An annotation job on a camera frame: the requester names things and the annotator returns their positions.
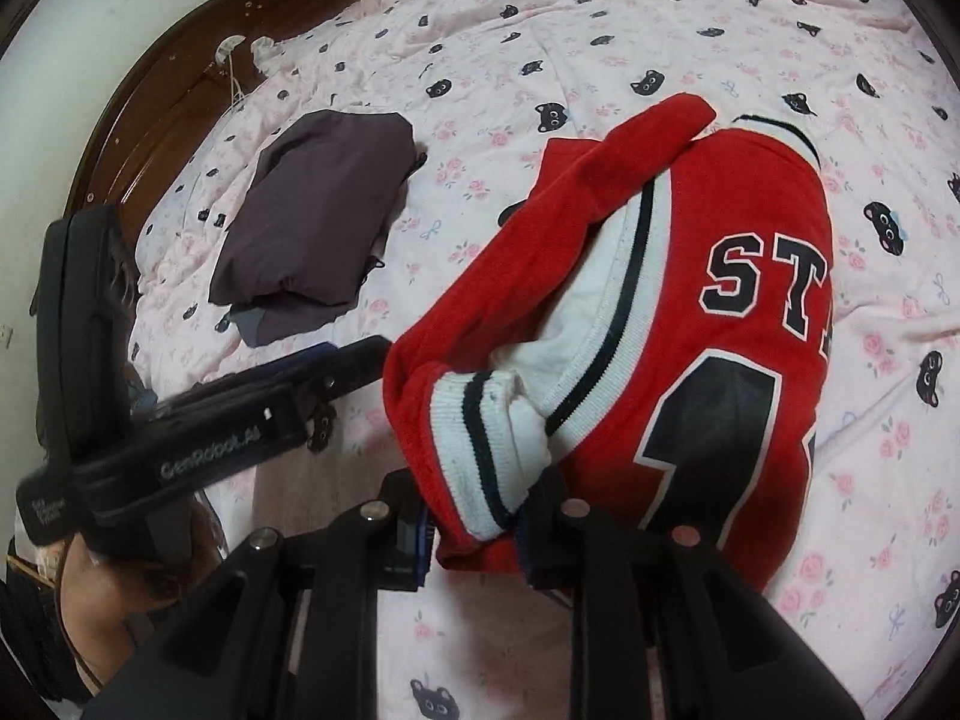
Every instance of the bed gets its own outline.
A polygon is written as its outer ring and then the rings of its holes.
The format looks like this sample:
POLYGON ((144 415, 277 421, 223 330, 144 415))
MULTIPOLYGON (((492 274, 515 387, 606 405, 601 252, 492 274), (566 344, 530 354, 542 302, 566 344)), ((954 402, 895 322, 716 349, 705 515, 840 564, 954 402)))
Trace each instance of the bed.
MULTIPOLYGON (((583 138, 680 91, 713 106, 714 127, 803 117, 832 216, 834 332, 805 515, 766 594, 865 716, 887 716, 952 630, 960 590, 960 93, 904 1, 359 0, 253 61, 267 80, 134 225, 130 358, 160 398, 322 341, 400 336, 533 186, 544 105, 563 111, 556 135, 583 138), (224 230, 258 152, 323 108, 400 112, 427 161, 357 307, 248 348, 206 300, 224 230), (872 221, 883 208, 899 253, 872 221)), ((323 526, 403 464, 378 385, 336 408, 319 459, 290 453, 208 490, 231 546, 260 524, 323 526)), ((425 591, 379 603, 380 716, 565 713, 568 615, 518 581, 435 569, 425 591), (426 695, 442 700, 428 711, 426 695)))

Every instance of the skin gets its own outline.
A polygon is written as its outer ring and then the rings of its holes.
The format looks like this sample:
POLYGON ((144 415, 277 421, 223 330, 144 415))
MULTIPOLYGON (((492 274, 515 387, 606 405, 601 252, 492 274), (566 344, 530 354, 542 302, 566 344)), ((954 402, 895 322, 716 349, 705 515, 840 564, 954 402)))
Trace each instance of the skin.
MULTIPOLYGON (((96 678, 105 685, 136 647, 124 621, 162 610, 200 584, 220 562, 206 512, 194 507, 190 522, 193 557, 179 572, 149 562, 94 560, 79 534, 67 551, 61 578, 64 629, 96 678)), ((80 678, 96 693, 83 669, 80 678)))

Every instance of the white wall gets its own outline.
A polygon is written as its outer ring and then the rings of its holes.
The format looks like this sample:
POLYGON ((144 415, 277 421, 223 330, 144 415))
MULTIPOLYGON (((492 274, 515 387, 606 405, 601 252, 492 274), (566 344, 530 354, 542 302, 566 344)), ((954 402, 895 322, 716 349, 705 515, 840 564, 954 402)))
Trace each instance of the white wall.
POLYGON ((61 215, 91 130, 124 75, 164 30, 207 0, 41 0, 0 58, 0 544, 13 490, 42 459, 28 308, 47 224, 61 215))

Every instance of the bolt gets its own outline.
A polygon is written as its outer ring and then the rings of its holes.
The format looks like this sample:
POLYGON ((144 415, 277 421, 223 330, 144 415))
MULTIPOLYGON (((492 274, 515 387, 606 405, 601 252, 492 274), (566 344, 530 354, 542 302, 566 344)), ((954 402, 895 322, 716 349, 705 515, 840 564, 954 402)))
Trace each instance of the bolt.
POLYGON ((700 543, 700 531, 692 525, 678 525, 670 531, 670 538, 682 547, 695 547, 700 543))
POLYGON ((560 504, 560 511, 566 517, 582 519, 590 513, 590 504, 582 498, 568 498, 560 504))
POLYGON ((367 522, 386 519, 390 517, 390 507, 383 501, 368 501, 360 507, 360 517, 367 522))
POLYGON ((277 545, 280 540, 280 534, 273 528, 260 528, 250 534, 250 546, 259 552, 261 549, 270 549, 277 545))

